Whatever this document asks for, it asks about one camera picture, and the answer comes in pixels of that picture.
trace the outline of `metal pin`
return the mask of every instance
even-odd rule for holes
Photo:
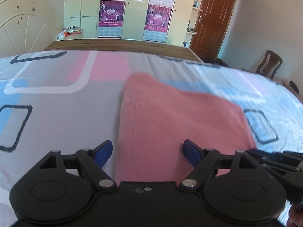
[[[196,180],[194,179],[185,179],[182,181],[182,184],[185,186],[185,187],[194,187],[196,186],[198,183]]]
[[[114,185],[114,182],[110,179],[103,179],[99,182],[101,187],[109,188]]]

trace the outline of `wardrobe door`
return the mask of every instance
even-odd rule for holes
[[[98,37],[121,38],[125,0],[100,0]]]
[[[149,0],[143,40],[166,42],[175,0]]]
[[[123,39],[142,40],[149,0],[126,0]]]

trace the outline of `bed headboard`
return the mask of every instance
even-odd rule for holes
[[[0,58],[42,51],[60,31],[54,8],[43,0],[0,2]]]

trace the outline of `patterned bedsheet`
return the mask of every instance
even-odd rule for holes
[[[0,226],[16,217],[10,188],[52,149],[63,154],[111,140],[115,177],[122,90],[133,72],[242,107],[257,147],[303,152],[303,106],[283,86],[235,69],[149,54],[48,51],[0,59]]]

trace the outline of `door handle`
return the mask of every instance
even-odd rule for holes
[[[200,15],[200,18],[199,18],[199,23],[201,23],[201,22],[202,22],[202,20],[206,20],[206,19],[202,18],[202,15]]]

